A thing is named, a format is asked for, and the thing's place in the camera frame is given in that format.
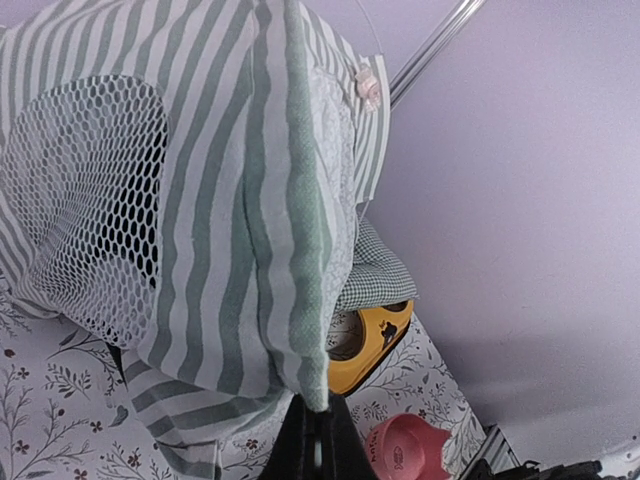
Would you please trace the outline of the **striped pet tent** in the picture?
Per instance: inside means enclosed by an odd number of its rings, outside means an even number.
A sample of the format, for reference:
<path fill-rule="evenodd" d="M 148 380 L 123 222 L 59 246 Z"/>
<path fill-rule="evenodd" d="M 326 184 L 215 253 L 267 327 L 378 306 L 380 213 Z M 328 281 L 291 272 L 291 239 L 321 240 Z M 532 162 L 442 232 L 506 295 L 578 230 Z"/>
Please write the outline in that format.
<path fill-rule="evenodd" d="M 59 1 L 1 33 L 1 271 L 122 353 L 181 479 L 300 395 L 389 135 L 381 56 L 299 1 Z"/>

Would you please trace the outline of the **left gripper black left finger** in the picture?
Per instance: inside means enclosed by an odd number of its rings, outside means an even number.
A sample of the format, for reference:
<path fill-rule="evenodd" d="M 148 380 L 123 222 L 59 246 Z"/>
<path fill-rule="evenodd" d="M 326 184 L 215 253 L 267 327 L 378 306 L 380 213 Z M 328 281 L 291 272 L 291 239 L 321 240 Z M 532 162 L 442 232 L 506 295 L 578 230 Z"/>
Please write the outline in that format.
<path fill-rule="evenodd" d="M 317 415 L 300 395 L 292 398 L 260 480 L 317 478 Z"/>

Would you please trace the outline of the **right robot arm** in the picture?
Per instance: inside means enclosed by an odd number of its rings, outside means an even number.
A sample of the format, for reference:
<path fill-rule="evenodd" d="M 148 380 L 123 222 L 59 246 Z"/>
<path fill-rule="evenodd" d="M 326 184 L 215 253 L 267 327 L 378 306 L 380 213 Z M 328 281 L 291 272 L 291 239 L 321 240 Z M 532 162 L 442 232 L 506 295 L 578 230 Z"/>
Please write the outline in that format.
<path fill-rule="evenodd" d="M 601 480 L 639 478 L 639 434 L 620 444 L 597 460 L 578 462 L 569 465 L 542 467 L 539 462 L 527 461 L 501 472 L 494 471 L 485 459 L 479 459 L 463 479 L 568 479 Z"/>

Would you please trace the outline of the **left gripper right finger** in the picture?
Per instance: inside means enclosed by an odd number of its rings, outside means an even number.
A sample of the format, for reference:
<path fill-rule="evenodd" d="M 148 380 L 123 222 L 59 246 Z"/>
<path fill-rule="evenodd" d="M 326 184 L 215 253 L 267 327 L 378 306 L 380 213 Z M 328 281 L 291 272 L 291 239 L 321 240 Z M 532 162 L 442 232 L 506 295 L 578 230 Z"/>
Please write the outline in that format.
<path fill-rule="evenodd" d="M 375 473 L 344 399 L 317 415 L 317 478 L 365 480 Z"/>

